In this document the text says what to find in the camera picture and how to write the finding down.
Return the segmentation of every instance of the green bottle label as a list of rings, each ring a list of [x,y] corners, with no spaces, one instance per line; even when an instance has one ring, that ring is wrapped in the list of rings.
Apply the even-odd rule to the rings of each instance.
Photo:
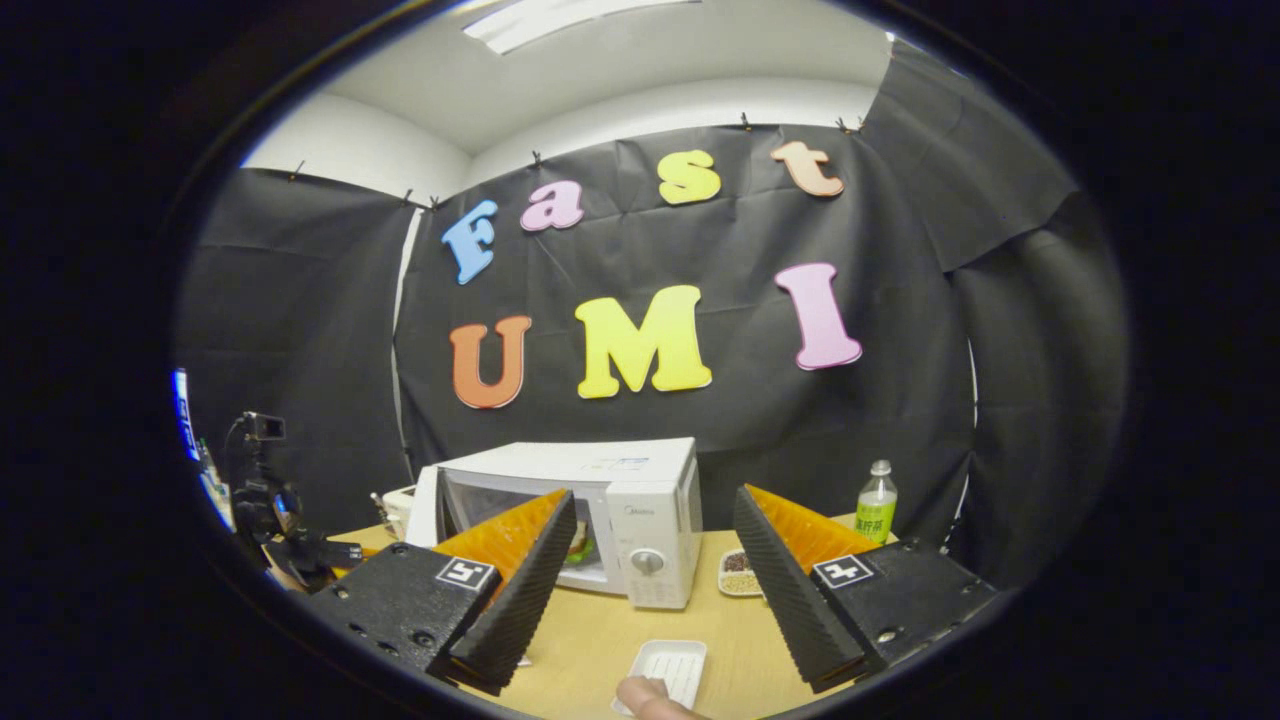
[[[888,539],[888,528],[893,523],[896,507],[896,500],[888,505],[863,505],[859,502],[854,530],[883,544]]]

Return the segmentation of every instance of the human hand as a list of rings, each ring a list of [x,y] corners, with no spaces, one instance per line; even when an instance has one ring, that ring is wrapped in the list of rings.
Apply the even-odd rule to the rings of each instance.
[[[667,697],[667,683],[643,676],[618,683],[618,700],[640,720],[708,720]]]

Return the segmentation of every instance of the white microwave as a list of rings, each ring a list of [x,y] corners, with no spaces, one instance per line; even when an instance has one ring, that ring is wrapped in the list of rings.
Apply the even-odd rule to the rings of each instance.
[[[692,438],[517,442],[424,468],[384,505],[406,542],[431,547],[444,539],[443,509],[465,530],[557,488],[573,491],[580,523],[561,585],[625,594],[636,607],[689,603],[703,530]]]

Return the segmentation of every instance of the wooden table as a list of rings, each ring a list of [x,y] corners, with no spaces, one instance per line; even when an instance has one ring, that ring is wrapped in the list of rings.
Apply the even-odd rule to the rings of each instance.
[[[852,514],[836,520],[852,525]],[[396,537],[381,527],[330,539],[381,550]],[[463,689],[521,712],[553,720],[620,719],[609,703],[640,646],[653,639],[701,641],[707,662],[694,710],[714,720],[762,717],[805,705],[849,684],[814,694],[800,680],[782,633],[763,597],[730,597],[717,587],[721,556],[741,547],[732,530],[703,533],[689,606],[637,610],[625,596],[558,587],[529,646],[532,665],[516,670],[502,696]]]

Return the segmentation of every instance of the ceiling light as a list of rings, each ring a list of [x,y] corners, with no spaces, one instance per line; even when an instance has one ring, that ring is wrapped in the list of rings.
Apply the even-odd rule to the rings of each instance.
[[[506,55],[570,26],[654,5],[701,3],[701,0],[521,0],[462,28],[490,50]]]

